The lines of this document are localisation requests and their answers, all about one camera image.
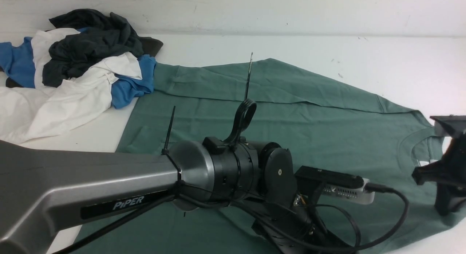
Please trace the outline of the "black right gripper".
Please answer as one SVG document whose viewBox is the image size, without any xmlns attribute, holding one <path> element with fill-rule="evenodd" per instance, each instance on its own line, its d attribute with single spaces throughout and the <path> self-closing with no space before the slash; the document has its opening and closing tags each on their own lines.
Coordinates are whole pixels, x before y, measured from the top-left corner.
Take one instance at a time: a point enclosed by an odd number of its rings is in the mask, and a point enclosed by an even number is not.
<svg viewBox="0 0 466 254">
<path fill-rule="evenodd" d="M 434 182 L 437 192 L 434 207 L 440 216 L 458 212 L 466 201 L 466 136 L 453 138 L 442 158 L 416 167 L 412 177 L 417 185 Z"/>
</svg>

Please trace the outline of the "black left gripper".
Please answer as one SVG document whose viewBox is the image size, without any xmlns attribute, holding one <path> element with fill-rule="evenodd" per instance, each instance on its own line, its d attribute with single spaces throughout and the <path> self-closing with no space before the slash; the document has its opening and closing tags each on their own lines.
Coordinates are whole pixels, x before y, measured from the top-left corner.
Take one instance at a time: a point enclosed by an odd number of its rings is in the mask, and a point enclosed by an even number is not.
<svg viewBox="0 0 466 254">
<path fill-rule="evenodd" d="M 270 224 L 299 241 L 327 248 L 350 248 L 351 246 L 333 234 L 319 217 L 316 208 L 303 204 L 291 204 L 282 208 L 274 204 L 251 204 L 251 208 L 262 214 Z M 274 232 L 258 219 L 252 225 L 256 234 L 264 237 L 282 254 L 320 254 L 321 251 L 310 250 L 300 244 Z"/>
</svg>

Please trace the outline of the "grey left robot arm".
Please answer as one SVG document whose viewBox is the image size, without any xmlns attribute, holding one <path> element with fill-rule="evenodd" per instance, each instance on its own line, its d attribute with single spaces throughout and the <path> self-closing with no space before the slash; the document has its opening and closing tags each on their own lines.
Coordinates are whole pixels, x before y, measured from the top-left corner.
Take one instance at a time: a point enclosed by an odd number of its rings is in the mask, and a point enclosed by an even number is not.
<svg viewBox="0 0 466 254">
<path fill-rule="evenodd" d="M 73 252 L 165 202 L 183 211 L 235 206 L 252 215 L 256 234 L 284 254 L 354 253 L 328 231 L 316 206 L 324 192 L 356 198 L 366 179 L 302 166 L 288 149 L 249 142 L 256 103 L 238 107 L 225 140 L 180 141 L 160 155 L 41 151 L 1 142 L 1 253 L 47 252 L 56 234 L 124 212 L 73 244 Z"/>
</svg>

